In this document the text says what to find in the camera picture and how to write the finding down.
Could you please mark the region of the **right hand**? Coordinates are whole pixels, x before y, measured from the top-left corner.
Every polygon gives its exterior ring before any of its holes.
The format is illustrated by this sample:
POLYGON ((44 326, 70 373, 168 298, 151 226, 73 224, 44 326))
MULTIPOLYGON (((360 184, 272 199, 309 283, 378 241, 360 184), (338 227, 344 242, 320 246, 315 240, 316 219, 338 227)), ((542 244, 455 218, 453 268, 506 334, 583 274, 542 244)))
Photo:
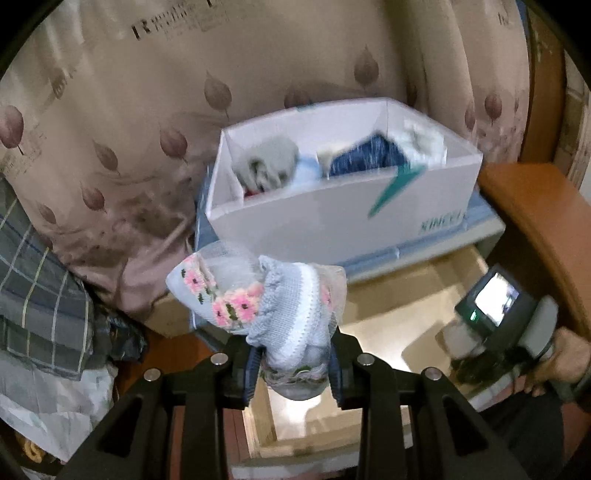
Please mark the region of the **right hand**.
POLYGON ((554 353, 541 362, 525 381, 525 392, 539 396, 544 393, 543 384, 548 381, 575 385, 580 382, 590 366, 590 343, 568 328, 558 328, 553 336, 554 353))

